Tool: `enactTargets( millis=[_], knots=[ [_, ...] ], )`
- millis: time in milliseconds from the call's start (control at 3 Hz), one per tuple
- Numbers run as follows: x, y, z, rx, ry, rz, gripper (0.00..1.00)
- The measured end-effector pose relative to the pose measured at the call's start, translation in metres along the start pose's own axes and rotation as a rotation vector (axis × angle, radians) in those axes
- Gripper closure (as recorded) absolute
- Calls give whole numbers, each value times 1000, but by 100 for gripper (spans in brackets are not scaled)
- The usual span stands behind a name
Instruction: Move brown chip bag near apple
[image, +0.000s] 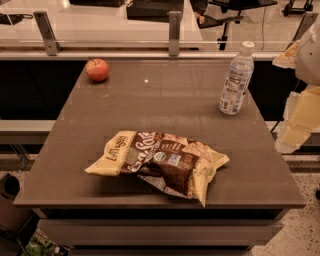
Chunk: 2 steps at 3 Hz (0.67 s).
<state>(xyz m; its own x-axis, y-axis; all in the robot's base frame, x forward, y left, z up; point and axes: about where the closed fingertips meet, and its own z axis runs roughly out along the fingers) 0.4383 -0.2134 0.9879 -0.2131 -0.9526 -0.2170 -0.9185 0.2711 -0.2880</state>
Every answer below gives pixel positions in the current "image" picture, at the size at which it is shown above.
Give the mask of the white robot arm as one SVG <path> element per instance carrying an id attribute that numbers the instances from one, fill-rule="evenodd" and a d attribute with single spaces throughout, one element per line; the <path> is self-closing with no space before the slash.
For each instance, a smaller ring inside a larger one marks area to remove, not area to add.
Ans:
<path id="1" fill-rule="evenodd" d="M 295 70 L 307 87 L 291 92 L 286 100 L 284 121 L 279 125 L 275 148 L 279 153 L 296 151 L 320 127 L 320 24 L 315 22 L 272 64 Z"/>

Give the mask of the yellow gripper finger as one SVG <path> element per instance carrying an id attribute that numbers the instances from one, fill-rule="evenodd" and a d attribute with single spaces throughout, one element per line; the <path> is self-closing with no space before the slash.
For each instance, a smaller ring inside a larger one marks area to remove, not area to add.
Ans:
<path id="1" fill-rule="evenodd" d="M 291 92 L 279 125 L 275 149 L 282 154 L 298 150 L 320 127 L 320 86 L 308 85 L 301 93 Z"/>
<path id="2" fill-rule="evenodd" d="M 299 43 L 300 43 L 299 40 L 294 42 L 288 49 L 286 49 L 283 53 L 277 56 L 272 61 L 272 64 L 280 68 L 294 69 L 296 67 L 296 54 L 297 54 Z"/>

